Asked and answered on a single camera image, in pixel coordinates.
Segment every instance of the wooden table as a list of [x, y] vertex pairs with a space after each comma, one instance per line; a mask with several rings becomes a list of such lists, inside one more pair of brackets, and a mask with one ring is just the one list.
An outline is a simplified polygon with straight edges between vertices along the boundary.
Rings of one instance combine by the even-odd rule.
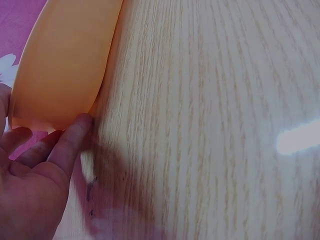
[[55, 239], [319, 239], [319, 85], [319, 0], [124, 0]]

